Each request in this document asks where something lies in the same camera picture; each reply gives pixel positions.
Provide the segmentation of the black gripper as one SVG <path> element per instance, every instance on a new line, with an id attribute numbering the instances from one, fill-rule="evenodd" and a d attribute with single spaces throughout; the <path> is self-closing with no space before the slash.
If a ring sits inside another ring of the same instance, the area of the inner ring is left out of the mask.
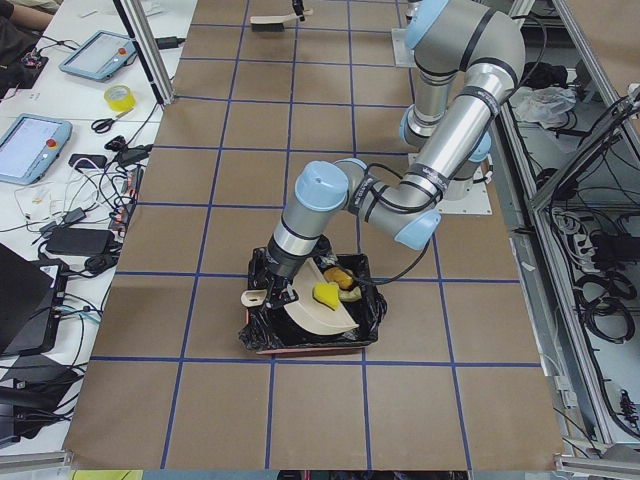
<path id="1" fill-rule="evenodd" d="M 287 277 L 277 275 L 267 269 L 265 279 L 267 280 L 267 293 L 263 302 L 264 308 L 277 310 L 299 300 L 299 295 L 294 290 L 292 281 Z"/>
<path id="2" fill-rule="evenodd" d="M 303 0 L 292 0 L 292 8 L 299 21 L 306 20 Z"/>

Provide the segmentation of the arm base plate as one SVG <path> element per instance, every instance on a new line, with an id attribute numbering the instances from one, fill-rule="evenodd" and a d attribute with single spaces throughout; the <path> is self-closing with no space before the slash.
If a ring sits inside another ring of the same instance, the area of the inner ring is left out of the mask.
<path id="1" fill-rule="evenodd" d="M 492 174 L 490 154 L 467 160 L 451 180 L 436 210 L 443 215 L 491 215 L 487 185 Z"/>
<path id="2" fill-rule="evenodd" d="M 396 67 L 415 68 L 413 51 L 405 44 L 406 30 L 404 28 L 393 28 L 391 39 L 393 47 L 394 62 Z"/>

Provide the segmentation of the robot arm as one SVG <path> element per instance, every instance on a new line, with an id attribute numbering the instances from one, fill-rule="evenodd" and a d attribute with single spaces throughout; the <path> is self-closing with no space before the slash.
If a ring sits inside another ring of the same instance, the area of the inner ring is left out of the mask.
<path id="1" fill-rule="evenodd" d="M 295 301 L 295 276 L 341 210 L 398 243 L 424 249 L 440 222 L 437 203 L 523 75 L 519 25 L 475 1 L 420 2 L 404 42 L 420 78 L 400 128 L 419 150 L 414 162 L 397 186 L 355 158 L 307 164 L 266 247 L 266 307 Z"/>

